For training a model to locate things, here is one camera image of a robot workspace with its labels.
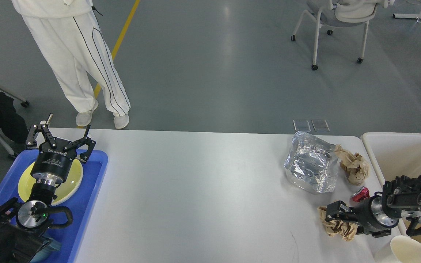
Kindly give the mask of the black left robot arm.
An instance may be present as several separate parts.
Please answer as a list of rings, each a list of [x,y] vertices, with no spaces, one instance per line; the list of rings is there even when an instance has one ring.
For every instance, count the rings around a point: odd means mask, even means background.
[[[63,229],[73,223],[70,208],[52,205],[55,191],[66,182],[74,160],[89,160],[96,142],[88,136],[90,125],[78,140],[54,137],[49,130],[52,116],[33,125],[25,143],[27,150],[39,149],[28,200],[21,203],[13,197],[0,205],[0,263],[31,262],[50,245],[51,239],[45,236],[48,229]]]

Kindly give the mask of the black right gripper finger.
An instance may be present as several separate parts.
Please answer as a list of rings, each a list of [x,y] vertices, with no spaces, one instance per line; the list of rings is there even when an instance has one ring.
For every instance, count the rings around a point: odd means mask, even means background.
[[[356,224],[357,215],[353,206],[348,206],[344,201],[335,201],[326,206],[325,220],[327,222],[340,220]]]
[[[355,235],[371,235],[374,238],[380,238],[380,237],[391,235],[391,229],[372,232],[365,228],[357,228]]]

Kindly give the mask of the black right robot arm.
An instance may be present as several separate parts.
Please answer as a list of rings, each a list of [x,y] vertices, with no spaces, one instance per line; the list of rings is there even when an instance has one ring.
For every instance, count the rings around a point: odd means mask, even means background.
[[[406,230],[408,236],[421,235],[421,174],[417,178],[403,175],[387,181],[381,192],[354,207],[348,207],[343,201],[331,203],[324,216],[327,222],[353,223],[357,226],[357,235],[374,238],[390,235],[402,218],[410,222]]]

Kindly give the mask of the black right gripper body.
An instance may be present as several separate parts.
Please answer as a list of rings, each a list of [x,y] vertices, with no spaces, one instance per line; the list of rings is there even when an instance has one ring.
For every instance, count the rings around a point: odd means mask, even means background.
[[[382,196],[373,196],[359,202],[354,206],[354,211],[358,228],[365,228],[372,232],[392,229],[399,223],[398,219],[391,218],[384,212]]]

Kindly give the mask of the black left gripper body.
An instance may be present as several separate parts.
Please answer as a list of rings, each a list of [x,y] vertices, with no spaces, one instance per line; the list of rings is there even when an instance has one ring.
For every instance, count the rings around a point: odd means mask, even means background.
[[[42,143],[30,175],[37,183],[50,186],[62,184],[66,181],[76,156],[76,149],[68,148],[66,143],[57,143],[56,146],[49,142]]]

